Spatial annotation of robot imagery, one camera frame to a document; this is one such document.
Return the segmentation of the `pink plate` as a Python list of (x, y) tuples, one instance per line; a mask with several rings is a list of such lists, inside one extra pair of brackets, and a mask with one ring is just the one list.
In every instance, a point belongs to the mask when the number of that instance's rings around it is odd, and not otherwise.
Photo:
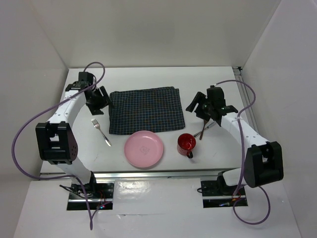
[(138, 131), (129, 136), (124, 145), (124, 155), (134, 167), (146, 169), (157, 164), (163, 156), (163, 142), (151, 131)]

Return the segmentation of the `brown wooden spoon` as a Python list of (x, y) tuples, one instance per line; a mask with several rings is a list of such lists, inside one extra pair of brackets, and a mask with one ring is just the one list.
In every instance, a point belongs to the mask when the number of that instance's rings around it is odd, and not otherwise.
[(207, 123), (208, 123), (208, 121), (207, 121), (207, 120), (204, 120), (204, 125), (203, 125), (202, 131), (201, 131), (201, 133), (200, 133), (199, 140), (202, 140), (202, 138), (203, 138), (203, 134), (204, 134), (205, 127), (206, 127)]

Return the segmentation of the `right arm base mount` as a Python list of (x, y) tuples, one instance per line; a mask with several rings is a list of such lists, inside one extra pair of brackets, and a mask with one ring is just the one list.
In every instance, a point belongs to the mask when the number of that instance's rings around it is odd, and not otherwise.
[(202, 195), (204, 208), (232, 207), (235, 202), (238, 207), (248, 206), (245, 189), (241, 188), (233, 196), (234, 190), (234, 186), (220, 187), (220, 182), (216, 180), (202, 180), (201, 186), (197, 188), (197, 192)]

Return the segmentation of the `dark checked cloth placemat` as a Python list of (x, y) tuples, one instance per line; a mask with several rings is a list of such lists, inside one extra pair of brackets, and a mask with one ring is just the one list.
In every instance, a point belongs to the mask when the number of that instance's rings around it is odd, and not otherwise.
[(178, 88), (114, 91), (110, 93), (109, 133), (131, 135), (146, 130), (154, 133), (185, 128)]

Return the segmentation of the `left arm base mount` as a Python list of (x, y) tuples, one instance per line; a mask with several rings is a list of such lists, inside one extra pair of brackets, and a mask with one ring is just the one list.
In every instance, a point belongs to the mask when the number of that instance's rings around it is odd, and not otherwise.
[[(67, 211), (87, 210), (84, 193), (80, 186), (72, 184), (71, 186), (59, 185), (69, 193), (67, 202)], [(87, 191), (87, 198), (91, 210), (112, 210), (113, 209), (114, 183), (97, 183), (95, 191)]]

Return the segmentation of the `silver fork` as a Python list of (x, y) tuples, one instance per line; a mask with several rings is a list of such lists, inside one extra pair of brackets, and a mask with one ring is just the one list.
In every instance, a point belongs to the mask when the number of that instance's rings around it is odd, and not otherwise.
[(91, 122), (93, 123), (94, 125), (94, 128), (96, 128), (102, 135), (102, 137), (104, 138), (104, 141), (106, 142), (106, 144), (111, 147), (112, 144), (111, 142), (109, 141), (109, 139), (106, 137), (106, 135), (103, 133), (103, 131), (101, 130), (101, 126), (99, 124), (99, 122), (96, 120), (96, 119), (91, 119)]

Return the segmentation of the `red mug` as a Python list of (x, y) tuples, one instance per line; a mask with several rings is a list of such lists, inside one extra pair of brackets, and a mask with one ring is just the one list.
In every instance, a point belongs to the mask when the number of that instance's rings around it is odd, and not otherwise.
[(183, 156), (187, 156), (189, 159), (193, 158), (193, 149), (196, 146), (196, 139), (193, 135), (184, 133), (177, 139), (177, 151)]

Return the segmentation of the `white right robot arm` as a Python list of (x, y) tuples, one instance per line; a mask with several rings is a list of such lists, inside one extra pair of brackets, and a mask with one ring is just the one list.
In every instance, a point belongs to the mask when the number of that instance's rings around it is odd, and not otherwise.
[(206, 94), (198, 92), (186, 111), (194, 112), (200, 119), (213, 120), (241, 145), (241, 167), (220, 174), (221, 179), (216, 182), (219, 193), (228, 194), (233, 187), (243, 185), (255, 188), (284, 178), (281, 145), (260, 136), (234, 106), (227, 105), (220, 87), (211, 86)]

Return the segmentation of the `silver knife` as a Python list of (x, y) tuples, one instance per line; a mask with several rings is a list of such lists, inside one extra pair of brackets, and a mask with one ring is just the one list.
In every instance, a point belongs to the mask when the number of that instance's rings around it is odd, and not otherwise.
[[(215, 126), (216, 124), (217, 124), (217, 123), (216, 123), (215, 121), (213, 121), (212, 123), (210, 123), (208, 126), (205, 127), (205, 131), (206, 131), (207, 129), (209, 129), (209, 128), (212, 128), (212, 127)], [(196, 134), (194, 134), (193, 137), (196, 138), (196, 137), (200, 136), (200, 133), (201, 133), (201, 131), (198, 132), (198, 133), (196, 133)]]

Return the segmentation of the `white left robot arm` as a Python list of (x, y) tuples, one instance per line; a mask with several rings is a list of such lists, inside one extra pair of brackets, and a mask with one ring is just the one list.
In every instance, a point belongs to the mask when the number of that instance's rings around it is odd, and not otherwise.
[(101, 109), (112, 102), (103, 86), (84, 91), (87, 85), (83, 82), (68, 85), (65, 92), (68, 101), (47, 122), (38, 123), (35, 131), (40, 158), (71, 176), (73, 191), (91, 198), (98, 192), (96, 178), (78, 158), (79, 147), (72, 126), (84, 105), (95, 116), (102, 115)]

